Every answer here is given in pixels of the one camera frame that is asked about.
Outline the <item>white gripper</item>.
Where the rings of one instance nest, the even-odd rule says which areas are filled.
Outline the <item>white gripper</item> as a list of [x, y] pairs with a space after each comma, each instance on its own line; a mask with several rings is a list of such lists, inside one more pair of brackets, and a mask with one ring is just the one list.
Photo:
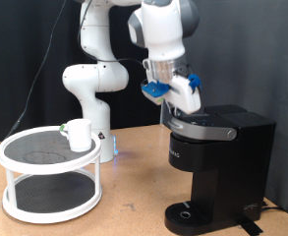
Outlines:
[[174, 116], [182, 116], [183, 112], [192, 114], [201, 108], [199, 91], [189, 86], [190, 81], [181, 76], [175, 77], [169, 83], [170, 90], [165, 93], [165, 100], [175, 106]]

